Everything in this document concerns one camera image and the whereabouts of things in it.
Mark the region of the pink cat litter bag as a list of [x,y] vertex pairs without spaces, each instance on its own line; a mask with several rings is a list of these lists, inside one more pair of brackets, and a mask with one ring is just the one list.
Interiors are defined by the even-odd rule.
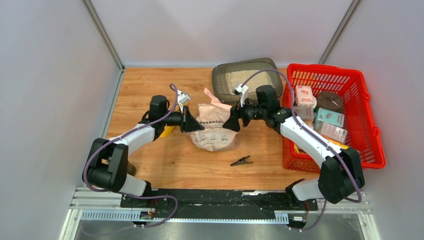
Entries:
[[221,103],[207,88],[203,93],[210,98],[210,103],[198,104],[199,115],[196,121],[204,129],[189,132],[187,135],[194,145],[202,150],[217,152],[236,149],[239,145],[238,132],[223,128],[230,118],[232,106]]

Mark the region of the yellow plastic scoop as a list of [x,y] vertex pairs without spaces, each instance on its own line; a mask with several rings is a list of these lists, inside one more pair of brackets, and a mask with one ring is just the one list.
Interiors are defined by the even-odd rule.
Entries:
[[175,129],[175,126],[165,126],[163,132],[161,133],[159,137],[166,138],[173,132],[174,129]]

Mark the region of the black bag clip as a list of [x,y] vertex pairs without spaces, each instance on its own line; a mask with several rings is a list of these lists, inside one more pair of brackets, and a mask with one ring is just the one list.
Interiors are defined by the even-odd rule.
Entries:
[[240,165],[247,165],[247,164],[253,164],[252,161],[248,161],[248,159],[251,157],[251,155],[244,156],[237,161],[230,164],[231,167],[240,166]]

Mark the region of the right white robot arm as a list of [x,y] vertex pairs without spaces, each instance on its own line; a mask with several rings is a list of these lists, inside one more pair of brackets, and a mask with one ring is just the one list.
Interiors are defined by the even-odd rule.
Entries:
[[262,120],[266,126],[304,150],[320,169],[317,179],[298,180],[286,187],[285,203],[299,209],[306,200],[324,199],[332,204],[349,200],[357,193],[356,203],[362,201],[360,189],[365,185],[359,153],[352,147],[343,149],[310,128],[289,107],[281,107],[271,85],[256,89],[257,103],[249,103],[248,86],[237,84],[234,93],[239,104],[230,110],[223,128],[240,131],[252,120]]

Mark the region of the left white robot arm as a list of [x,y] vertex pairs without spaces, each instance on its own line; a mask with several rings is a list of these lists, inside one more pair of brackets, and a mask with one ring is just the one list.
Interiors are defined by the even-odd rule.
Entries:
[[93,141],[82,173],[84,183],[94,191],[109,191],[133,195],[140,207],[148,207],[153,194],[147,182],[135,177],[128,157],[142,146],[155,141],[167,126],[178,126],[183,133],[203,130],[204,127],[190,113],[186,105],[187,93],[177,94],[174,105],[163,95],[155,95],[149,110],[131,130],[110,139]]

